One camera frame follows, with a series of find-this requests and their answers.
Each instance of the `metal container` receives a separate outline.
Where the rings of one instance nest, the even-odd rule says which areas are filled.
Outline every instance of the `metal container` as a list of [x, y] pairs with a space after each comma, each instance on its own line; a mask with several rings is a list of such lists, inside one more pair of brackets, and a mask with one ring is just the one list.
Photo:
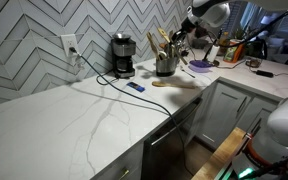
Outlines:
[[178, 57], [156, 61], [157, 76], [172, 76], [175, 73], [176, 65], [179, 63]]

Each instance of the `bottle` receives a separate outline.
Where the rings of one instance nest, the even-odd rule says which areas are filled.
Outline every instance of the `bottle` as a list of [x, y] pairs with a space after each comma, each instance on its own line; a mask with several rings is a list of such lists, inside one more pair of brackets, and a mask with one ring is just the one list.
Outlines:
[[[229, 38], [228, 38], [228, 32], [224, 32], [223, 35], [221, 36], [218, 44], [221, 46], [226, 46], [229, 45]], [[227, 48], [225, 47], [220, 47], [219, 51], [218, 51], [218, 55], [224, 55], [226, 52]]]

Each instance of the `kitchen counter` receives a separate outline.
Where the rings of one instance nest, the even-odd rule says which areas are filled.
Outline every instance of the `kitchen counter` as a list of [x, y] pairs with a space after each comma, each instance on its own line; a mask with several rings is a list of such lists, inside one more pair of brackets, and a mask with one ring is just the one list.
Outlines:
[[[195, 50], [195, 54], [201, 58], [204, 53]], [[220, 62], [220, 66], [235, 65]], [[211, 68], [204, 74], [185, 67], [196, 78], [179, 68], [171, 77], [157, 77], [154, 60], [138, 63], [135, 69], [135, 77], [114, 85], [157, 102], [172, 114], [219, 78], [264, 96], [288, 97], [288, 76], [257, 76], [244, 63], [235, 69]], [[288, 73], [288, 66], [270, 61], [264, 61], [260, 69]], [[140, 93], [126, 86], [129, 81], [146, 90]], [[152, 81], [197, 88], [153, 87]], [[100, 86], [95, 77], [0, 104], [0, 179], [89, 179], [167, 120], [163, 109]]]

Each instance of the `wall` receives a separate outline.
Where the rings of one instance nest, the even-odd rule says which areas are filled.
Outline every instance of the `wall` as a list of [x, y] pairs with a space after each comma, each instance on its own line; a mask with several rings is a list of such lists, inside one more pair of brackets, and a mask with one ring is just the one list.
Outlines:
[[66, 59], [60, 35], [76, 34], [99, 71], [112, 68], [111, 35], [132, 35], [134, 62], [153, 57], [146, 33], [178, 30], [191, 0], [0, 0], [0, 103], [91, 77]]

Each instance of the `kitchen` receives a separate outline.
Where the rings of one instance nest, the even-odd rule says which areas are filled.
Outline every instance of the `kitchen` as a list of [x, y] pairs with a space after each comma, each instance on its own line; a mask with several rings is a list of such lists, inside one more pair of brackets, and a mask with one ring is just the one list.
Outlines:
[[[109, 33], [122, 30], [131, 34], [137, 42], [136, 73], [114, 85], [158, 102], [172, 114], [218, 78], [273, 101], [288, 97], [287, 76], [256, 76], [244, 64], [234, 70], [212, 68], [211, 73], [194, 74], [196, 79], [179, 69], [171, 77], [157, 77], [143, 32], [150, 29], [162, 41], [156, 21], [175, 31], [189, 5], [189, 1], [0, 1], [0, 179], [100, 176], [112, 162], [122, 161], [135, 147], [140, 149], [143, 141], [166, 123], [168, 116], [162, 109], [98, 85], [86, 64], [80, 70], [66, 62], [59, 37], [63, 34], [76, 34], [79, 51], [101, 72], [112, 68]], [[201, 58], [203, 53], [196, 50], [196, 55]], [[261, 69], [288, 73], [288, 66], [274, 62], [263, 63]], [[77, 80], [82, 81], [55, 88]], [[153, 87], [152, 81], [157, 80], [198, 88]], [[140, 93], [129, 88], [129, 81], [146, 90]], [[139, 161], [131, 167], [140, 173]]]

